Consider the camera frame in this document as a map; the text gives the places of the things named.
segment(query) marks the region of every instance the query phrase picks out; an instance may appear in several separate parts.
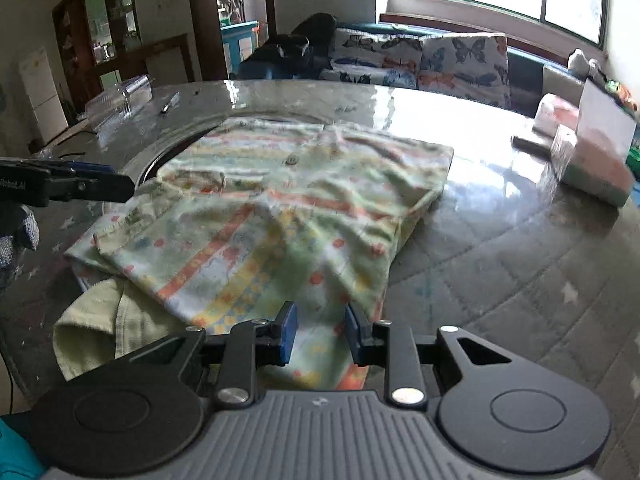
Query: blue sofa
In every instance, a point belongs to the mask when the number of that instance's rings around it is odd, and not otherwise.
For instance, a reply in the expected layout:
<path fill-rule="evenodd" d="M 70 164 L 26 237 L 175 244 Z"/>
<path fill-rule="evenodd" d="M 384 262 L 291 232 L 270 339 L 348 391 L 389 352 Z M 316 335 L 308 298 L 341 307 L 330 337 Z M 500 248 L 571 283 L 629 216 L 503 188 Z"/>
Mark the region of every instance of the blue sofa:
<path fill-rule="evenodd" d="M 371 34 L 408 34 L 412 36 L 431 36 L 448 33 L 446 30 L 425 27 L 410 27 L 396 25 L 395 23 L 340 23 L 341 28 L 361 30 Z M 316 66 L 322 66 L 323 57 L 326 54 L 315 54 L 319 57 Z M 529 54 L 523 50 L 508 47 L 509 79 L 511 85 L 511 109 L 528 117 L 534 117 L 538 110 L 538 104 L 542 99 L 543 68 L 551 65 L 558 70 L 566 72 L 566 67 L 546 60 L 542 57 Z M 307 78 L 317 78 L 318 74 L 311 72 L 305 74 Z M 289 79 L 293 76 L 276 64 L 247 59 L 240 65 L 237 79 Z"/>

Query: teal fabric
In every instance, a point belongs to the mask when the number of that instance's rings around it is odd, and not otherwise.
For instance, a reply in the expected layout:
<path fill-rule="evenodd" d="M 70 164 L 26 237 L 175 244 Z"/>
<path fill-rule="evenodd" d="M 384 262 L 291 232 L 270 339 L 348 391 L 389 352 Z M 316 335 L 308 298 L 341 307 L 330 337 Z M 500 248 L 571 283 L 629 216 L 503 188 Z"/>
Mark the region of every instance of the teal fabric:
<path fill-rule="evenodd" d="M 0 480 L 36 479 L 44 472 L 29 444 L 0 420 Z"/>

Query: window sill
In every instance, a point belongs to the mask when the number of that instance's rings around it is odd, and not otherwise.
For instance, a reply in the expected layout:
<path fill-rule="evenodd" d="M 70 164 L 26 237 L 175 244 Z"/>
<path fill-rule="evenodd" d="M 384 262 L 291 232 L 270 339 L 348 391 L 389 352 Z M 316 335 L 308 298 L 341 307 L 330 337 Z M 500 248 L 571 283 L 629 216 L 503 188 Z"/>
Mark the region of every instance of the window sill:
<path fill-rule="evenodd" d="M 404 16 L 404 23 L 407 25 L 418 25 L 419 20 L 431 20 L 457 27 L 458 30 L 454 32 L 463 30 L 503 32 L 512 40 L 510 43 L 512 46 L 543 57 L 542 52 L 546 52 L 546 57 L 564 66 L 568 57 L 577 48 L 581 49 L 588 59 L 595 58 L 601 64 L 606 60 L 606 54 L 599 48 L 562 30 L 475 2 L 387 0 L 384 21 L 388 22 L 390 17 L 393 19 L 392 15 L 397 15 L 398 19 Z M 407 23 L 407 20 L 411 19 L 414 22 Z"/>

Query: sofa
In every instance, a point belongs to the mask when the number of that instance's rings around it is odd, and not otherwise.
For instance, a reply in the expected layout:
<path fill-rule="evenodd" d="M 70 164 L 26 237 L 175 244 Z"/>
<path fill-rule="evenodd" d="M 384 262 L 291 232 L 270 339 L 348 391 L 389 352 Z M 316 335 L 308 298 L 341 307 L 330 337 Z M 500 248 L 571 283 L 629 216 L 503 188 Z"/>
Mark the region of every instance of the sofa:
<path fill-rule="evenodd" d="M 411 47 L 417 46 L 412 38 L 423 41 L 421 52 Z M 397 49 L 396 56 L 379 55 L 385 43 Z M 482 56 L 485 63 L 479 62 Z M 316 48 L 312 68 L 304 73 L 252 57 L 240 65 L 236 78 L 313 78 L 414 88 L 478 100 L 529 117 L 535 116 L 543 96 L 545 65 L 567 73 L 557 63 L 508 46 L 503 34 L 451 34 L 394 23 L 339 23 L 329 48 Z M 412 73 L 415 82 L 407 76 Z"/>

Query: white star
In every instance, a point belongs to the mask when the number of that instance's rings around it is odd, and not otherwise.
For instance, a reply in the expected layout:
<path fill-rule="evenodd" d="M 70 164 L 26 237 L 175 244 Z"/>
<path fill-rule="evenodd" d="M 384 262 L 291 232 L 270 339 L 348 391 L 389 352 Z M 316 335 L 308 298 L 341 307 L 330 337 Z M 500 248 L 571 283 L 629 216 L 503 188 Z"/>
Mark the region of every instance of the white star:
<path fill-rule="evenodd" d="M 72 216 L 70 216 L 69 218 L 67 218 L 65 220 L 65 222 L 60 226 L 60 229 L 64 230 L 64 229 L 69 229 L 73 224 L 74 224 L 74 218 Z"/>
<path fill-rule="evenodd" d="M 574 286 L 571 283 L 566 282 L 561 292 L 564 294 L 565 303 L 569 303 L 571 301 L 575 304 L 575 301 L 578 299 L 578 291 L 574 289 Z"/>
<path fill-rule="evenodd" d="M 631 389 L 634 391 L 634 400 L 640 397 L 640 378 L 634 373 L 634 378 L 631 379 Z"/>

